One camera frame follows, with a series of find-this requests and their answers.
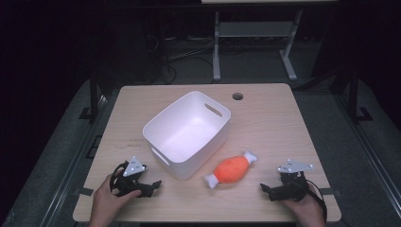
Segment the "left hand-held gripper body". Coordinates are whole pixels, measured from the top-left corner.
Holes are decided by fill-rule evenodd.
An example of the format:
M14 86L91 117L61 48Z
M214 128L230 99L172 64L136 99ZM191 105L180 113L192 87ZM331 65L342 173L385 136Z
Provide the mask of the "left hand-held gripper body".
M117 166L110 179L110 190L113 195L122 197L130 192L144 189L152 189L151 184L139 182L139 178L146 170L147 166L141 164L135 156L130 161Z

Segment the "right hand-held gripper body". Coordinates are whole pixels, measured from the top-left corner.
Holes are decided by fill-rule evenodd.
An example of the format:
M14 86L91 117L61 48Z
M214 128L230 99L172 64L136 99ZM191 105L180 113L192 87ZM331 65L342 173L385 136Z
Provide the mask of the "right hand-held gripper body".
M284 200L301 201L309 186L306 182L305 172L313 170L312 164L304 164L293 159L277 168L280 173L282 185L276 188L284 196Z

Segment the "white plastic basket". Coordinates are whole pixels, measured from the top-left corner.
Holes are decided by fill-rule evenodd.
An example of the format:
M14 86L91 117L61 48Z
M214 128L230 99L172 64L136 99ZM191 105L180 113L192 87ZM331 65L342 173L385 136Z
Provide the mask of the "white plastic basket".
M202 92L167 106L143 128L153 155L179 180L189 179L224 144L231 112Z

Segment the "orange plush bone toy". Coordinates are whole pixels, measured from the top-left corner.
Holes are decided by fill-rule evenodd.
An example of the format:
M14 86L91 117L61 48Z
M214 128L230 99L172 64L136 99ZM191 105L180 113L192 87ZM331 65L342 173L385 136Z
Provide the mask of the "orange plush bone toy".
M221 161L212 173L203 177L210 188L216 188L219 183L236 183L247 173L250 165L257 157L250 151L242 155L230 157Z

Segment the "person's right hand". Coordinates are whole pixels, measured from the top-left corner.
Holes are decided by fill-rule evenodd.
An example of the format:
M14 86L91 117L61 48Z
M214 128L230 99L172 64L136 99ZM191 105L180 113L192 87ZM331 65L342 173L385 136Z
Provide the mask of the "person's right hand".
M326 227L323 209L318 201L306 194L301 201L280 201L287 207L302 227Z

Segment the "black metal post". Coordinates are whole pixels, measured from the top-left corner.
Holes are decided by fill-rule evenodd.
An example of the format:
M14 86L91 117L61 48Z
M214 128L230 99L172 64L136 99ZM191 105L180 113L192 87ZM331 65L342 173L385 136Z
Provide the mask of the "black metal post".
M90 108L90 122L93 123L96 120L98 113L98 98L97 98L97 83L96 83L96 70L93 70L90 76L90 99L91 99L91 108Z

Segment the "person's left hand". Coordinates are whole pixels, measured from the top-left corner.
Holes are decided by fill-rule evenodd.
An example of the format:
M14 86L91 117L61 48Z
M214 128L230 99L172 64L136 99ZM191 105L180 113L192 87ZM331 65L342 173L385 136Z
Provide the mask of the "person's left hand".
M128 195L117 197L110 190L110 179L111 175L108 175L99 189L94 193L89 222L91 220L105 220L111 224L119 211L141 194L139 190L136 190L130 192Z

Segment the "grey metal stand frame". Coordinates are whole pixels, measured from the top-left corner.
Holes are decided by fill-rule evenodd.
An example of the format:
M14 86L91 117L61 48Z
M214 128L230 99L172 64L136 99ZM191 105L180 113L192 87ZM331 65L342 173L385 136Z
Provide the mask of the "grey metal stand frame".
M221 22L219 12L215 13L214 51L212 55L213 81L221 80L219 42L222 38L287 38L287 45L280 50L280 57L288 78L297 79L289 59L303 12L298 10L292 21L284 22Z

